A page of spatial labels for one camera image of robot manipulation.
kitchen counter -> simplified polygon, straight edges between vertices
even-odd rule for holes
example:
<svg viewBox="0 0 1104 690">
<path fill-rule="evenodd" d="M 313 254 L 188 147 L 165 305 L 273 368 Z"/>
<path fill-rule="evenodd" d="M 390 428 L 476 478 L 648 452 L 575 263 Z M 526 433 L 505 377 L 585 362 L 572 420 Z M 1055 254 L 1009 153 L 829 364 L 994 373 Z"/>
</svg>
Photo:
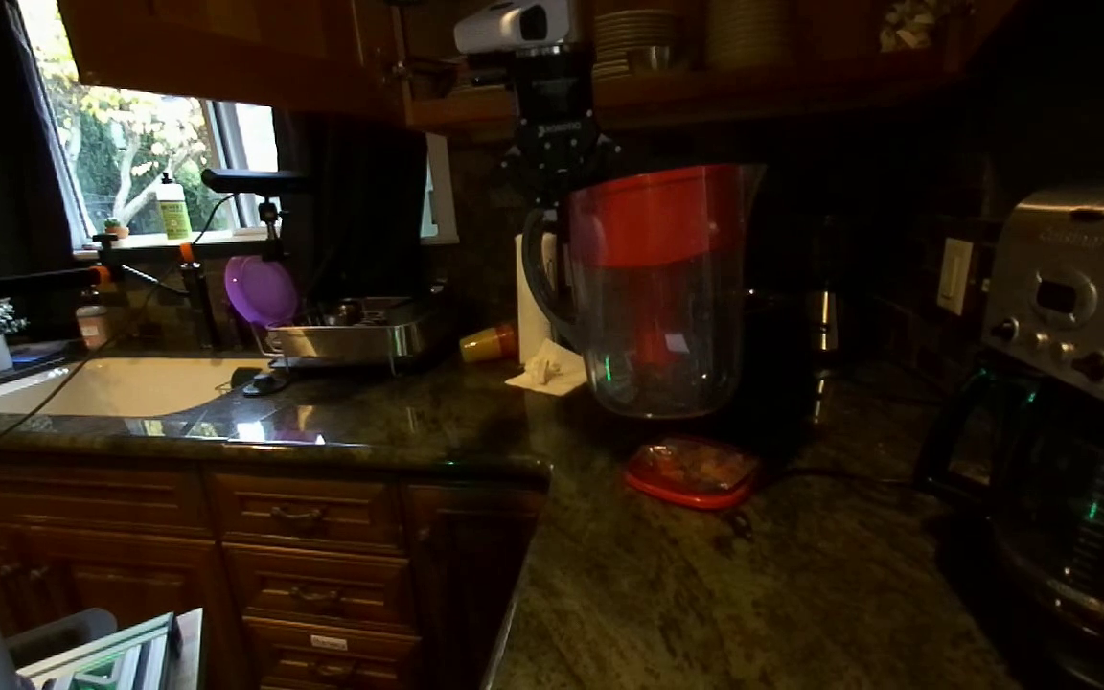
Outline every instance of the kitchen counter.
<svg viewBox="0 0 1104 690">
<path fill-rule="evenodd" d="M 512 364 L 303 377 L 158 420 L 0 419 L 0 452 L 548 474 L 493 654 L 510 687 L 1017 687 L 934 570 L 939 505 L 910 491 L 939 397 L 864 368 L 786 478 L 737 517 L 625 491 L 655 428 L 585 391 L 510 391 Z"/>
</svg>

paper towel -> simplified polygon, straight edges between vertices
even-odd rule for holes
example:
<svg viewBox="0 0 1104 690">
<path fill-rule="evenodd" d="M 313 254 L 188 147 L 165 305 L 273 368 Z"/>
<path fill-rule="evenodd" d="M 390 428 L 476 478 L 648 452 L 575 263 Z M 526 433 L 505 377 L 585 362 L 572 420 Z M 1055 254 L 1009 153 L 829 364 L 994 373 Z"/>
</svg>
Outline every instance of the paper towel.
<svg viewBox="0 0 1104 690">
<path fill-rule="evenodd" d="M 556 281 L 556 232 L 539 232 L 539 255 L 548 281 Z M 522 270 L 522 232 L 512 232 L 512 286 L 516 286 L 516 362 L 530 364 L 530 358 L 535 358 L 535 350 L 553 341 L 553 327 L 535 295 L 530 295 Z"/>
</svg>

stainless steel appliance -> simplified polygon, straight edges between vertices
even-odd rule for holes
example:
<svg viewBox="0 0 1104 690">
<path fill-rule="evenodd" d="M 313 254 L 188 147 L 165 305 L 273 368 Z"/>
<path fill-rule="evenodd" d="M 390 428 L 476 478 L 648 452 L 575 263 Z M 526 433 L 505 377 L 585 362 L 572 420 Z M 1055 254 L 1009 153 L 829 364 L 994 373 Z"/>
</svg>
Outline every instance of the stainless steel appliance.
<svg viewBox="0 0 1104 690">
<path fill-rule="evenodd" d="M 1017 206 L 982 341 L 988 358 L 933 428 L 920 482 L 988 523 L 1013 626 L 1031 626 L 1060 677 L 1104 687 L 1104 184 Z M 982 406 L 995 446 L 972 478 L 956 452 Z"/>
</svg>

